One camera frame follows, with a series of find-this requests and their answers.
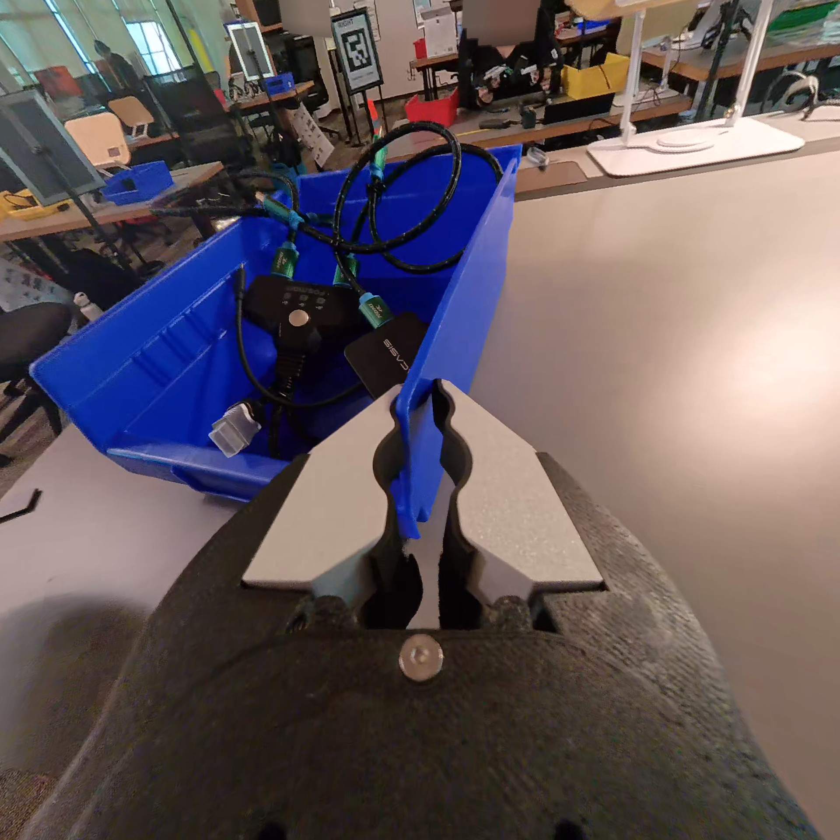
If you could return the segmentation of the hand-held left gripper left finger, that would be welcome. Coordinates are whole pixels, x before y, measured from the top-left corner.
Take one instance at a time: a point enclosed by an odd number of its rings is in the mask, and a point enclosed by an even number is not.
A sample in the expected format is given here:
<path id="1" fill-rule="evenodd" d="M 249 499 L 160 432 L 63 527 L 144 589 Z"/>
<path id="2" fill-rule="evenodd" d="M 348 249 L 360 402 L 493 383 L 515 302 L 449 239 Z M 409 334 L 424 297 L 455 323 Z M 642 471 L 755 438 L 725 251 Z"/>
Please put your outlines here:
<path id="1" fill-rule="evenodd" d="M 387 499 L 376 450 L 395 431 L 394 385 L 314 447 L 243 574 L 249 587 L 370 597 L 365 555 L 384 536 Z"/>

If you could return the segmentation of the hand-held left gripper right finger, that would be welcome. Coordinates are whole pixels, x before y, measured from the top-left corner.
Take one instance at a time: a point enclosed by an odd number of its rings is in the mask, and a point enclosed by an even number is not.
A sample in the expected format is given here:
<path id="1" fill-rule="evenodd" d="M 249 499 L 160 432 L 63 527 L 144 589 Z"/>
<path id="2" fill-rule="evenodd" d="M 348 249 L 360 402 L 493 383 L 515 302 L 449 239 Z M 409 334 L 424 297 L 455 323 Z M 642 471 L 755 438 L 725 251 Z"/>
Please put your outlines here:
<path id="1" fill-rule="evenodd" d="M 500 599 L 605 589 L 550 477 L 551 457 L 447 380 L 432 391 L 454 484 L 438 563 L 441 614 L 480 614 Z"/>

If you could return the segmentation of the black square adapter hub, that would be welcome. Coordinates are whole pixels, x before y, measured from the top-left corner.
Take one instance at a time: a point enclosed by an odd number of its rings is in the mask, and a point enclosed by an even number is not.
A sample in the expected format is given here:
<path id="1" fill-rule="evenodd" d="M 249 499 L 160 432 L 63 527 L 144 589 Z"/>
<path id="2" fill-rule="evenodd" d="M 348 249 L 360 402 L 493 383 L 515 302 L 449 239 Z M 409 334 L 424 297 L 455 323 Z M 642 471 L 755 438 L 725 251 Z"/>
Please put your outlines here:
<path id="1" fill-rule="evenodd" d="M 352 339 L 339 357 L 346 361 L 356 379 L 371 398 L 378 398 L 406 381 L 424 342 L 427 325 L 415 313 L 393 314 L 393 320 L 373 329 L 362 317 L 359 338 Z"/>

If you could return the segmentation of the black hex key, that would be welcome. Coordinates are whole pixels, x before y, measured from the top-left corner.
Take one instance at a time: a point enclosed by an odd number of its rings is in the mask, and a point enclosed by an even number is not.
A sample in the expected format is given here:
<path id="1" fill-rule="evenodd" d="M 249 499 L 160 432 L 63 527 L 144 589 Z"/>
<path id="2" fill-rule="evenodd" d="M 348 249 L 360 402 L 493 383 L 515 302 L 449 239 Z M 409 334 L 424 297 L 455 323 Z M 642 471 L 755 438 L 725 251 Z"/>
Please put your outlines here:
<path id="1" fill-rule="evenodd" d="M 42 495 L 43 491 L 41 489 L 34 488 L 23 496 L 18 494 L 10 497 L 10 500 L 4 498 L 2 500 L 1 525 L 34 512 L 38 507 Z"/>

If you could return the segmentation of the black office chair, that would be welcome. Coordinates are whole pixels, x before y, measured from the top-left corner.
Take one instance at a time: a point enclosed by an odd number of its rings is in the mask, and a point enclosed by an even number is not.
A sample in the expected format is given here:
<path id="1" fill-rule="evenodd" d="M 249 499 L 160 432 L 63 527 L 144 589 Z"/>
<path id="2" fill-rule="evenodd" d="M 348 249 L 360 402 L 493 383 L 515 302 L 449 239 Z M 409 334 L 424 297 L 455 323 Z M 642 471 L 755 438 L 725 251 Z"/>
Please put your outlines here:
<path id="1" fill-rule="evenodd" d="M 38 385 L 30 367 L 60 345 L 74 321 L 71 305 L 62 302 L 39 302 L 1 317 L 2 396 L 20 397 L 21 402 L 2 426 L 1 442 L 6 442 L 40 408 L 44 410 L 55 436 L 62 431 L 58 405 Z"/>

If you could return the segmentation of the dark brown desk pad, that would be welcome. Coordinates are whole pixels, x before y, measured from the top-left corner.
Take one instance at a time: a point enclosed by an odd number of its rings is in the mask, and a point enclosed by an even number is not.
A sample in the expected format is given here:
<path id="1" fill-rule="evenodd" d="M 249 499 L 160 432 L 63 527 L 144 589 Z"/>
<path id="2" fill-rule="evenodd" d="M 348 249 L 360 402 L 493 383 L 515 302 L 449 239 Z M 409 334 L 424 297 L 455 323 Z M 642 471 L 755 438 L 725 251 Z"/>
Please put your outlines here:
<path id="1" fill-rule="evenodd" d="M 587 175 L 575 161 L 550 161 L 540 168 L 523 159 L 518 168 L 514 200 L 528 201 L 587 182 Z"/>

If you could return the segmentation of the small blue storage bin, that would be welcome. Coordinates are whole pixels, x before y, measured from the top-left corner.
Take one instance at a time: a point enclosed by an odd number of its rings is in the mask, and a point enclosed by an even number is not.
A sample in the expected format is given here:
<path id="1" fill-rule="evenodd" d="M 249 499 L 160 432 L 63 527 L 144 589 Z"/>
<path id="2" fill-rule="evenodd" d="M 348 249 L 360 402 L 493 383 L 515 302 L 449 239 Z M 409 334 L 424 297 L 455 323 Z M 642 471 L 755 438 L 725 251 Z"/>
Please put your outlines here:
<path id="1" fill-rule="evenodd" d="M 175 186 L 164 161 L 151 161 L 122 169 L 106 178 L 102 198 L 117 206 L 146 203 Z"/>

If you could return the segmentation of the black laptop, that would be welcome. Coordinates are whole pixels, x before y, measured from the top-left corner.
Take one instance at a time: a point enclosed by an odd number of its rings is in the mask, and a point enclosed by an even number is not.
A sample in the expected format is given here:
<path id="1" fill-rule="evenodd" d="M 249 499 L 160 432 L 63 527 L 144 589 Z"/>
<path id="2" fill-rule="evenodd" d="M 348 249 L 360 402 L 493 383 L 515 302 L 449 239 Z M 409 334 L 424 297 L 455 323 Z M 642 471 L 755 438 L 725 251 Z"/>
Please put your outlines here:
<path id="1" fill-rule="evenodd" d="M 555 125 L 609 116 L 615 95 L 614 91 L 609 91 L 588 98 L 547 101 L 542 113 L 542 124 Z"/>

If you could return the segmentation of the red storage bin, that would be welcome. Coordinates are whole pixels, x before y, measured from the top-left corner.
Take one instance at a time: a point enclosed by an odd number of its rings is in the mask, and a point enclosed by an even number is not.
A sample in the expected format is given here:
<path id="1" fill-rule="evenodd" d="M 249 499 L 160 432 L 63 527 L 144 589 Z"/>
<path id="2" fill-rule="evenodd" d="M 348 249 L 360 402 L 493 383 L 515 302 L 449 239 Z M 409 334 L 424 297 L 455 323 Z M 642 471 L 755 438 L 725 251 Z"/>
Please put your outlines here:
<path id="1" fill-rule="evenodd" d="M 449 128 L 456 121 L 458 110 L 458 89 L 454 89 L 447 96 L 428 101 L 416 94 L 405 103 L 406 119 L 410 123 L 437 123 L 445 128 Z"/>

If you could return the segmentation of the tan plywood chair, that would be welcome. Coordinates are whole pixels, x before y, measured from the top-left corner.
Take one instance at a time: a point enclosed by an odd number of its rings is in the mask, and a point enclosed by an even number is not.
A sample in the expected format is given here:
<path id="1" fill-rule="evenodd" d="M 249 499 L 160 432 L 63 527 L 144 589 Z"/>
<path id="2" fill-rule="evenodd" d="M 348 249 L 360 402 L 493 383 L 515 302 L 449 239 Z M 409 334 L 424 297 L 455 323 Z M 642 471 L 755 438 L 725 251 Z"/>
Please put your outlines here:
<path id="1" fill-rule="evenodd" d="M 148 138 L 153 122 L 154 116 L 142 102 L 128 96 L 111 100 L 102 112 L 68 120 L 65 129 L 95 168 L 127 169 L 129 141 Z"/>

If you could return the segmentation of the yellow storage bin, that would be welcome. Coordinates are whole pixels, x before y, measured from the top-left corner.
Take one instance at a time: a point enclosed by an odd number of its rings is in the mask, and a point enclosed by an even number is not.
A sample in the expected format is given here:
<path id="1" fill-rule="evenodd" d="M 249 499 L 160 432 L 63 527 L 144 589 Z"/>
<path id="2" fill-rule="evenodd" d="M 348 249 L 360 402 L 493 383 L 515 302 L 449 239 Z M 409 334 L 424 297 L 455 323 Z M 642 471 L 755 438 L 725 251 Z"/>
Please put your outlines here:
<path id="1" fill-rule="evenodd" d="M 599 98 L 624 90 L 630 59 L 614 53 L 606 54 L 601 65 L 583 69 L 565 65 L 561 71 L 564 94 L 573 100 Z"/>

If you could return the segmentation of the grey framed board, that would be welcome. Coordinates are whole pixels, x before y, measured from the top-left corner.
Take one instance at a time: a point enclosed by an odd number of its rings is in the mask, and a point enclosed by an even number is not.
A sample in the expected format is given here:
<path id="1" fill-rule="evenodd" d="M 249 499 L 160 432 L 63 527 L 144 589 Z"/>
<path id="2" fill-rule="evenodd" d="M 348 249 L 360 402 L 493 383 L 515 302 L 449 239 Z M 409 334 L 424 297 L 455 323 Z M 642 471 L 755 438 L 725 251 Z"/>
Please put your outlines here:
<path id="1" fill-rule="evenodd" d="M 1 97 L 1 154 L 43 206 L 104 187 L 98 170 L 35 90 Z"/>

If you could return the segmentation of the black white marker sign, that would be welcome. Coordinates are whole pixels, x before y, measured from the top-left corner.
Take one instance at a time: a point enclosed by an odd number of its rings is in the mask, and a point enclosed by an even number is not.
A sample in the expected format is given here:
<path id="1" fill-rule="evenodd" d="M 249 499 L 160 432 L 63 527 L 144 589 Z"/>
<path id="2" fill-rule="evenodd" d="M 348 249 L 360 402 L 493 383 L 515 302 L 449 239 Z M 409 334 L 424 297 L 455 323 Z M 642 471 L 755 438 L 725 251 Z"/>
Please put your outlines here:
<path id="1" fill-rule="evenodd" d="M 378 28 L 371 18 L 371 5 L 360 2 L 347 12 L 333 14 L 331 30 L 350 96 L 380 89 L 384 77 L 377 49 Z"/>

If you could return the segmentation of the white screen on stand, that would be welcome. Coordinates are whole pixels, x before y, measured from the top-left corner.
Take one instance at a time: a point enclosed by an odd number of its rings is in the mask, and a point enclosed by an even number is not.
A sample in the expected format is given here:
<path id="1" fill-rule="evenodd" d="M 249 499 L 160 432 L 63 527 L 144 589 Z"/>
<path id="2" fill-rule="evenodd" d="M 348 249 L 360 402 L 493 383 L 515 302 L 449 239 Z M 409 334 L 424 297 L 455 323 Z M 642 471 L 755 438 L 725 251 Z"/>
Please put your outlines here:
<path id="1" fill-rule="evenodd" d="M 229 49 L 235 60 L 230 61 L 227 75 L 241 73 L 247 81 L 262 81 L 276 75 L 276 69 L 258 23 L 238 19 L 224 24 Z"/>

